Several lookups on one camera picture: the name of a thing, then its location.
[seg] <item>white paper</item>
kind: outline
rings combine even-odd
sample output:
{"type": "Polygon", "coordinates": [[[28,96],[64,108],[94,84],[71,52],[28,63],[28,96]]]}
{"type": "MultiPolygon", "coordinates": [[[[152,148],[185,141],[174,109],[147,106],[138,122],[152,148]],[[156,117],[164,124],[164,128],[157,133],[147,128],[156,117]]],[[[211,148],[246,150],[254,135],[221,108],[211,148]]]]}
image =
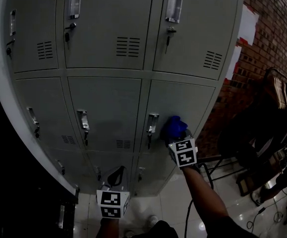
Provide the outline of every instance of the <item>white paper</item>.
{"type": "Polygon", "coordinates": [[[232,79],[234,67],[236,66],[236,63],[239,60],[240,52],[241,52],[241,47],[240,46],[235,46],[235,48],[233,50],[232,57],[231,57],[231,61],[230,61],[230,64],[229,64],[229,68],[228,68],[228,71],[227,71],[227,74],[226,74],[226,79],[228,79],[228,80],[232,79]]]}
{"type": "Polygon", "coordinates": [[[241,37],[245,39],[249,45],[252,45],[256,33],[256,24],[258,19],[258,14],[253,13],[248,9],[247,6],[243,5],[238,39],[241,37]]]}

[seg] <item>air vent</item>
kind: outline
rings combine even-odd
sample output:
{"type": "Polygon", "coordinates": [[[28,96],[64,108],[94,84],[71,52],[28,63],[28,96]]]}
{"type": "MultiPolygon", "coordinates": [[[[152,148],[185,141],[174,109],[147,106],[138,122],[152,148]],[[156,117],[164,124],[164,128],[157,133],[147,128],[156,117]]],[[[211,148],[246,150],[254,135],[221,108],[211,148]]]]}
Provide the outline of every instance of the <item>air vent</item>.
{"type": "Polygon", "coordinates": [[[62,135],[62,139],[64,141],[65,144],[72,144],[72,145],[75,145],[75,140],[72,136],[63,136],[62,135]]]}
{"type": "Polygon", "coordinates": [[[116,140],[116,145],[117,148],[130,149],[131,142],[127,140],[116,140]]]}
{"type": "Polygon", "coordinates": [[[140,54],[140,38],[117,37],[116,56],[137,58],[140,54]]]}
{"type": "Polygon", "coordinates": [[[207,51],[203,67],[218,69],[221,64],[222,57],[223,56],[218,53],[207,51]]]}
{"type": "Polygon", "coordinates": [[[37,44],[39,60],[53,58],[52,42],[41,42],[37,44]]]}

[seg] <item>locker door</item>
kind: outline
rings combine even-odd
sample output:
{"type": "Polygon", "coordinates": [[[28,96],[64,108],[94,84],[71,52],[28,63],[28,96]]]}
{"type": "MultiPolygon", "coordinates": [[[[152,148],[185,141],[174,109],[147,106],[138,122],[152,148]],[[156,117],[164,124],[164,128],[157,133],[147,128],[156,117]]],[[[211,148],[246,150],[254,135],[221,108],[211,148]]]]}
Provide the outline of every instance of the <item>locker door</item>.
{"type": "Polygon", "coordinates": [[[160,132],[163,125],[172,116],[180,116],[181,120],[188,125],[188,129],[194,133],[203,117],[214,89],[208,86],[152,80],[141,152],[156,154],[168,152],[164,141],[160,140],[160,132]],[[152,134],[151,147],[148,149],[146,128],[148,126],[148,116],[151,113],[159,114],[159,118],[156,131],[152,134]]]}
{"type": "Polygon", "coordinates": [[[101,179],[106,177],[109,172],[114,168],[119,166],[124,166],[126,168],[125,174],[126,177],[122,178],[127,179],[126,184],[128,184],[128,189],[130,189],[130,180],[131,180],[131,168],[132,168],[132,156],[127,154],[118,154],[118,153],[94,153],[87,152],[88,158],[93,165],[94,172],[97,174],[97,178],[101,179]]]}
{"type": "Polygon", "coordinates": [[[175,163],[167,152],[141,154],[136,170],[134,194],[158,195],[174,168],[175,163]]]}
{"type": "Polygon", "coordinates": [[[91,167],[80,152],[47,149],[54,165],[61,173],[65,169],[64,177],[73,187],[78,186],[81,193],[94,194],[98,184],[91,167]]]}
{"type": "Polygon", "coordinates": [[[58,68],[55,10],[56,0],[7,0],[5,42],[15,40],[9,45],[14,72],[58,68]]]}
{"type": "Polygon", "coordinates": [[[39,123],[39,139],[51,148],[79,149],[67,113],[60,78],[20,79],[15,82],[32,129],[39,123]]]}
{"type": "Polygon", "coordinates": [[[66,67],[143,68],[151,0],[72,1],[65,0],[64,26],[76,23],[65,44],[66,67]]]}
{"type": "Polygon", "coordinates": [[[163,2],[154,70],[218,79],[230,43],[237,0],[182,0],[179,23],[163,2]],[[176,33],[166,51],[168,27],[176,33]]]}
{"type": "Polygon", "coordinates": [[[68,82],[76,119],[87,112],[86,149],[132,152],[141,79],[69,77],[68,82]]]}

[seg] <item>white tiled floor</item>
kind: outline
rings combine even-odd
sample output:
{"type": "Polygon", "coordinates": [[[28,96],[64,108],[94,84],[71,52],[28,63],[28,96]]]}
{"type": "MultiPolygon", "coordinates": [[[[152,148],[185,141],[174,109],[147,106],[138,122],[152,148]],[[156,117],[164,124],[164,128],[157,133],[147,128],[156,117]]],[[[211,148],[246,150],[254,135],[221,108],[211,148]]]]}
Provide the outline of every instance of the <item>white tiled floor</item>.
{"type": "MultiPolygon", "coordinates": [[[[209,163],[208,167],[213,167],[215,163],[209,163]]],[[[240,169],[241,167],[238,164],[225,166],[215,170],[212,178],[221,177],[240,169]]],[[[242,228],[247,229],[247,222],[252,221],[262,207],[256,207],[249,196],[240,196],[235,179],[236,175],[231,175],[214,181],[214,190],[224,201],[233,220],[242,228]]],[[[269,182],[270,186],[275,184],[275,179],[273,178],[269,182]]],[[[277,203],[277,207],[278,211],[284,214],[280,223],[275,224],[273,221],[274,214],[277,211],[275,205],[268,207],[256,218],[253,233],[258,237],[287,238],[287,225],[283,225],[287,207],[287,196],[285,198],[284,196],[285,194],[281,192],[275,197],[276,201],[281,199],[277,203]]],[[[180,172],[177,172],[158,196],[131,199],[125,218],[120,221],[119,236],[122,237],[124,229],[131,229],[135,234],[143,233],[142,228],[145,226],[147,217],[157,215],[160,220],[168,222],[170,226],[175,228],[179,238],[183,238],[187,207],[190,200],[191,196],[185,178],[180,172]]],[[[266,207],[273,203],[274,201],[271,199],[265,202],[263,206],[266,207]]],[[[80,194],[79,204],[76,205],[75,209],[74,237],[95,238],[100,227],[100,216],[95,196],[80,194]]],[[[189,215],[187,237],[207,237],[205,226],[194,205],[189,215]]]]}

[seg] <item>sneaker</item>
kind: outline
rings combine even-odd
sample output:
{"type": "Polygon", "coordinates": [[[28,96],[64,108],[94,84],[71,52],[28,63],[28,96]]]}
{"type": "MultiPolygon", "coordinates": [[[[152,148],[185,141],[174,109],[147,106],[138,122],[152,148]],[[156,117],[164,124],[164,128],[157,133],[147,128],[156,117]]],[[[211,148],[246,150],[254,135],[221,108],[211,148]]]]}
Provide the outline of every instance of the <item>sneaker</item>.
{"type": "Polygon", "coordinates": [[[159,218],[155,215],[152,215],[148,218],[148,228],[151,229],[159,221],[159,218]]]}
{"type": "Polygon", "coordinates": [[[131,230],[124,230],[124,238],[131,238],[134,236],[134,231],[131,231],[131,230]]]}
{"type": "Polygon", "coordinates": [[[262,203],[261,203],[261,197],[260,197],[260,194],[257,193],[257,192],[252,192],[250,194],[250,198],[251,200],[255,203],[256,206],[260,206],[262,203]]]}

